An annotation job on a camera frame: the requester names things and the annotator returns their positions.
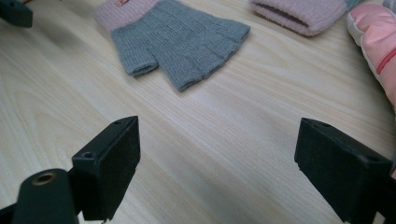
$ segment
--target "black mount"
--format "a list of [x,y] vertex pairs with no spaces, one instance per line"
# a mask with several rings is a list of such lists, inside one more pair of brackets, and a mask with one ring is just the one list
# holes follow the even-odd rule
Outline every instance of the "black mount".
[[72,158],[66,172],[50,169],[23,181],[18,201],[0,210],[1,224],[75,224],[112,219],[140,161],[138,118],[108,125]]
[[0,18],[12,25],[30,28],[33,24],[33,11],[20,1],[0,0]]
[[373,223],[379,212],[396,223],[392,161],[312,119],[301,120],[294,160],[344,222]]

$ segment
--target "knitted cuff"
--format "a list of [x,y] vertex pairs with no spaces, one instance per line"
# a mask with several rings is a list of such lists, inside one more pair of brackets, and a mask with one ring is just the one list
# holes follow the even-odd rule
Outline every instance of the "knitted cuff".
[[249,26],[238,21],[224,20],[217,17],[213,17],[211,21],[215,24],[213,28],[215,32],[236,43],[242,43],[250,31]]
[[396,0],[385,0],[382,6],[389,8],[392,12],[396,12]]
[[135,77],[149,73],[158,67],[157,60],[148,49],[127,50],[125,46],[119,44],[120,41],[117,38],[114,38],[114,42],[126,74]]
[[107,0],[94,11],[94,17],[109,32],[142,18],[160,0]]
[[249,0],[253,10],[301,35],[318,35],[361,0]]

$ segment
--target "pink glove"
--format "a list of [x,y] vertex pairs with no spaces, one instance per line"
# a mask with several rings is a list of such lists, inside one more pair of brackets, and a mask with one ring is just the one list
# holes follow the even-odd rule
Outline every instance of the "pink glove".
[[318,35],[361,0],[248,0],[251,8],[300,35]]
[[381,5],[353,8],[347,15],[347,29],[361,47],[376,79],[390,102],[396,105],[396,15]]
[[107,0],[96,8],[94,17],[109,32],[142,18],[160,0]]

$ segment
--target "wood grain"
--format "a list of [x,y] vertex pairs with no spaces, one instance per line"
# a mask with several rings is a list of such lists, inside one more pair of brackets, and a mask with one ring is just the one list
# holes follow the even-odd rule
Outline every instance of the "wood grain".
[[32,29],[0,21],[0,207],[26,177],[70,169],[110,122],[134,115],[142,161],[111,223],[341,223],[293,160],[301,118],[394,158],[392,107],[345,17],[307,38],[246,1],[183,0],[251,32],[216,74],[180,93],[160,69],[124,74],[92,17],[102,2],[35,0]]

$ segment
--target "gray fingerless glove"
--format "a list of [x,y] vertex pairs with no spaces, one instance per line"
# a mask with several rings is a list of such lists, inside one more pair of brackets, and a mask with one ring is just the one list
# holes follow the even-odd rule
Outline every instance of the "gray fingerless glove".
[[396,13],[396,0],[384,0],[382,6],[387,7],[390,11]]
[[179,91],[209,77],[239,48],[249,27],[162,0],[140,20],[111,32],[129,75],[158,65]]

